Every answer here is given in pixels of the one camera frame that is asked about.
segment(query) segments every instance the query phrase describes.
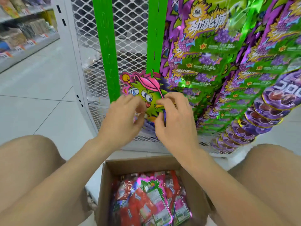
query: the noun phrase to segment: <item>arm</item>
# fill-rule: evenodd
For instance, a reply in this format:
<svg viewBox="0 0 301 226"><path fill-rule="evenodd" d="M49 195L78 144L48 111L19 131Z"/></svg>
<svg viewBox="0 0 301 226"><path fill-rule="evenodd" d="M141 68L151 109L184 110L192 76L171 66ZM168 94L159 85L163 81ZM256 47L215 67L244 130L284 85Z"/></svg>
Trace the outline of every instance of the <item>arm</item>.
<svg viewBox="0 0 301 226"><path fill-rule="evenodd" d="M133 123L135 110L141 112ZM65 216L100 165L140 131L145 104L140 97L121 96L113 102L99 134L64 165L11 207L0 213L0 225L56 225Z"/></svg>
<svg viewBox="0 0 301 226"><path fill-rule="evenodd" d="M157 103L166 110L166 127L163 114L155 121L158 139L206 191L226 225L290 225L200 148L193 112L182 94L169 93Z"/></svg>

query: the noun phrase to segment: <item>thigh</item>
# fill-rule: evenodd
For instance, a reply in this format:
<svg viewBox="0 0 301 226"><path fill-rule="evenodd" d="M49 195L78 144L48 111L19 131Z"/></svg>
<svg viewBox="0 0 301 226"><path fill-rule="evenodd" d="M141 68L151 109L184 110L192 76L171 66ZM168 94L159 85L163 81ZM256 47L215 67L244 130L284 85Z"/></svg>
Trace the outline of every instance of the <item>thigh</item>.
<svg viewBox="0 0 301 226"><path fill-rule="evenodd" d="M55 144L48 138L30 135L0 146L0 212L40 184L65 163ZM78 225L88 211L84 192L63 225Z"/></svg>
<svg viewBox="0 0 301 226"><path fill-rule="evenodd" d="M229 173L280 216L300 225L300 171L300 156L278 145L260 144Z"/></svg>

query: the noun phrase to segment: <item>green hanging strip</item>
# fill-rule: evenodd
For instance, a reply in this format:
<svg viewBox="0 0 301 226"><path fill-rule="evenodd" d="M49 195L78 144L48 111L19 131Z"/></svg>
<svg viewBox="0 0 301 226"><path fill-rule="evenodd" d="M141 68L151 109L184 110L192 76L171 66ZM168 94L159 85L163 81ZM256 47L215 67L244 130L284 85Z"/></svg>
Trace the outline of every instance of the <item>green hanging strip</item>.
<svg viewBox="0 0 301 226"><path fill-rule="evenodd" d="M110 102L120 96L112 0L92 0Z"/></svg>
<svg viewBox="0 0 301 226"><path fill-rule="evenodd" d="M148 0L148 53L146 73L160 71L168 0Z"/></svg>

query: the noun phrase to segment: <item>cartoon character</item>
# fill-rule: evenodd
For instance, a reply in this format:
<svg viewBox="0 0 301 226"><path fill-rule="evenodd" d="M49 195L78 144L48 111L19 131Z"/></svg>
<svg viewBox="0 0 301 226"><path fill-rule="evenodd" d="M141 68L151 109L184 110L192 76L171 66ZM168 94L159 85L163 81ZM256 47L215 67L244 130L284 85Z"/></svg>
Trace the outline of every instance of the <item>cartoon character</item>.
<svg viewBox="0 0 301 226"><path fill-rule="evenodd" d="M153 73L152 78L151 74L145 74L145 71L133 72L133 74L123 73L121 79L126 83L123 92L126 95L139 95L146 104L148 120L153 122L164 109L162 105L156 104L157 100L164 98L167 94L167 91L162 89L164 79L161 79L160 74L156 72Z"/></svg>

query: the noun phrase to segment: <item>person's right hand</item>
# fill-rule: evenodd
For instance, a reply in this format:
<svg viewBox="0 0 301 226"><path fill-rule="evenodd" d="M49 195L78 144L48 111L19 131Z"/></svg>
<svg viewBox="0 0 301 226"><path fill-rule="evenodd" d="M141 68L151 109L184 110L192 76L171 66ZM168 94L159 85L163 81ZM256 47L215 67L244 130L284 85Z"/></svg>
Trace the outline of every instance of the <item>person's right hand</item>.
<svg viewBox="0 0 301 226"><path fill-rule="evenodd" d="M200 147L188 99L182 93L171 92L156 103L163 105L166 111L166 126L163 122L163 113L155 120L158 139L182 165L189 163L190 157L194 155L192 153L200 151Z"/></svg>

